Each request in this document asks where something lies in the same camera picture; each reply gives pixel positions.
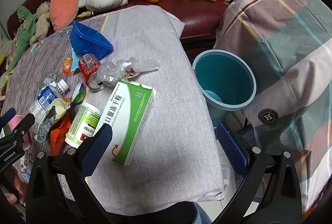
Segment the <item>green and white box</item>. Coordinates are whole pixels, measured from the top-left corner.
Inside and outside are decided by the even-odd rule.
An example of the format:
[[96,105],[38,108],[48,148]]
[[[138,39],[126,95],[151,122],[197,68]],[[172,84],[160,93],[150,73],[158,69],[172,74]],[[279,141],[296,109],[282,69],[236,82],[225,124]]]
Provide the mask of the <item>green and white box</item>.
[[104,156],[124,166],[130,164],[155,95],[155,89],[146,85],[117,83],[95,130],[105,123],[112,127],[112,141]]

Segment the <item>clear plastic bag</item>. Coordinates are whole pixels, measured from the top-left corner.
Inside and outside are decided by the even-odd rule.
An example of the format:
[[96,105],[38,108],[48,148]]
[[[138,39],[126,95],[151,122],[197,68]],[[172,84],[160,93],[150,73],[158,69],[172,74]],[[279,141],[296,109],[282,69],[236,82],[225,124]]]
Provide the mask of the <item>clear plastic bag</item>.
[[36,135],[36,140],[40,143],[44,143],[47,138],[47,134],[49,133],[49,130],[51,126],[53,125],[53,121],[55,120],[56,117],[56,110],[55,106],[52,107],[52,109],[48,112],[46,112],[46,116],[44,120],[41,122],[38,132]]
[[50,85],[52,82],[57,82],[57,80],[58,80],[58,69],[44,73],[44,75],[41,77],[39,81],[38,91],[36,95],[38,95],[41,90],[43,90],[46,86]]
[[139,62],[134,57],[129,60],[120,59],[115,64],[112,61],[103,63],[98,68],[98,78],[108,86],[114,86],[123,78],[133,78],[141,72],[153,71],[160,68],[158,60],[145,59]]

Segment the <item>bottle cap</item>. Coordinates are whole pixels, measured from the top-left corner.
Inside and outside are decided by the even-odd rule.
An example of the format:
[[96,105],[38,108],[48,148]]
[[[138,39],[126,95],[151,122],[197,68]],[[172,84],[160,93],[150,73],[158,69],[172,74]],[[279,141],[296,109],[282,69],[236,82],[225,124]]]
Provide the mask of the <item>bottle cap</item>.
[[66,84],[66,82],[63,79],[58,82],[58,87],[60,87],[63,93],[65,93],[69,88],[69,86]]

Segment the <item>trash can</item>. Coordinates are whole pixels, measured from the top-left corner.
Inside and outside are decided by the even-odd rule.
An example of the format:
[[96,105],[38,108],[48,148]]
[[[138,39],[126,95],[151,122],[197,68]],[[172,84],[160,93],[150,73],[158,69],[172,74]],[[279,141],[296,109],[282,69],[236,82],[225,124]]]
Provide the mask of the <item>trash can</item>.
[[256,94],[256,81],[248,65],[224,50],[208,50],[194,60],[193,70],[216,127],[225,116],[244,108]]

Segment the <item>pink carrot plush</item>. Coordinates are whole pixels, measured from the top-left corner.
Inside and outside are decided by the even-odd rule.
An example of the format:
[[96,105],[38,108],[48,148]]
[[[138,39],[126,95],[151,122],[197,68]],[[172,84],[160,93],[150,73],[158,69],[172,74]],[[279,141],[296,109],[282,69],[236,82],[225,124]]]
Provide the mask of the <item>pink carrot plush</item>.
[[59,31],[76,18],[78,13],[78,0],[51,0],[49,16],[54,31]]

